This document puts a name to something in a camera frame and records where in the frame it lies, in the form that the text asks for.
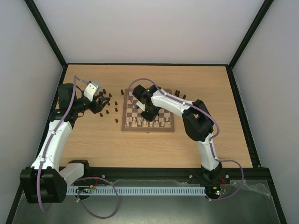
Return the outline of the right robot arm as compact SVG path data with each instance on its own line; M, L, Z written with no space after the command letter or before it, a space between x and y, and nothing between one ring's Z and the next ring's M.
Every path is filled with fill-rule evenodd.
M132 95L137 99L137 107L142 109L141 116L147 121L154 121L160 109L179 116L183 120L187 136L197 143L203 177L210 183L219 179L222 164L218 161L214 148L214 121L203 101L183 100L154 85L148 89L138 85L133 89Z

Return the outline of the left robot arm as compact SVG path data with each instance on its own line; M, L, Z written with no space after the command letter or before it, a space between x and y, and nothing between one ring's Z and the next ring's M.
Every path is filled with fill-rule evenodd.
M49 128L42 149L32 165L20 174L21 186L29 203L61 203L67 188L77 179L90 174L87 160L72 160L62 170L59 164L80 114L87 110L97 114L109 102L100 88L97 82L88 82L78 98L77 86L71 83L59 85L58 108L49 116Z

